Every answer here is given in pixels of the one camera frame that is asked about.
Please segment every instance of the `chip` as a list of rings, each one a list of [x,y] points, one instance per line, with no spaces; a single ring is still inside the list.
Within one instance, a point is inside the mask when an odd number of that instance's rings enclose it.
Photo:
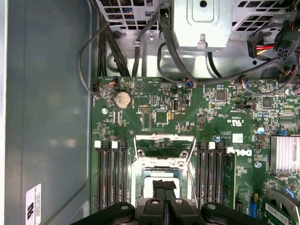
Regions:
[[[199,117],[199,122],[200,123],[205,123],[205,117],[204,116],[200,116]]]
[[[216,101],[226,101],[226,91],[217,90],[217,92],[216,92]]]
[[[189,99],[188,99],[188,98],[183,98],[183,99],[181,100],[181,104],[182,104],[182,105],[189,105]]]
[[[257,135],[256,136],[258,141],[265,141],[266,140],[266,135]]]
[[[262,106],[264,108],[272,108],[273,99],[271,97],[262,98]]]
[[[168,123],[168,112],[156,112],[155,113],[155,123],[167,124]]]

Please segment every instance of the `integrated circuit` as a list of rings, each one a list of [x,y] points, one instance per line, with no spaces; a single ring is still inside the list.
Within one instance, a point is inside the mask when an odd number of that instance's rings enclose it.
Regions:
[[[226,101],[226,91],[217,90],[216,91],[216,101]]]
[[[263,108],[272,108],[273,99],[271,97],[262,98],[262,107]]]
[[[167,124],[168,123],[168,112],[155,112],[155,123],[156,124]]]

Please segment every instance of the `aluminum heatsink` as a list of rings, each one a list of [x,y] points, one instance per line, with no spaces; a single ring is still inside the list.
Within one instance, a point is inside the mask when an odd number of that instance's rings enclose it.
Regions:
[[[300,136],[271,137],[270,169],[280,172],[300,171]]]

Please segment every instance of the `gray metal panel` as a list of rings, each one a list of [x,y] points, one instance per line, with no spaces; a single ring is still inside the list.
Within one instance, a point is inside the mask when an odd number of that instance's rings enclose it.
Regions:
[[[90,7],[10,0],[8,14],[5,224],[25,224],[26,192],[39,183],[41,224],[70,224],[90,213],[90,97],[76,69]],[[87,51],[86,75],[90,63]]]
[[[7,1],[0,2],[0,225],[4,224]]]

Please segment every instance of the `screw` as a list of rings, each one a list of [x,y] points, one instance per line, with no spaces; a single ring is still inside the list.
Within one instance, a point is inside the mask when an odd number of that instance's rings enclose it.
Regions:
[[[175,203],[176,203],[176,204],[183,204],[183,201],[182,201],[181,199],[176,199],[176,200],[175,200]]]
[[[150,35],[149,35],[149,40],[150,40],[150,41],[153,41],[153,40],[154,40],[154,34],[150,34]]]
[[[216,206],[213,204],[209,204],[209,205],[207,205],[207,208],[209,208],[210,210],[215,210]]]
[[[107,109],[107,108],[102,108],[101,112],[102,112],[103,114],[107,114],[107,113],[108,113],[108,109]]]
[[[184,163],[183,162],[178,162],[178,167],[183,167],[184,166]]]
[[[254,166],[255,166],[256,168],[261,168],[263,165],[262,165],[261,162],[255,162]]]

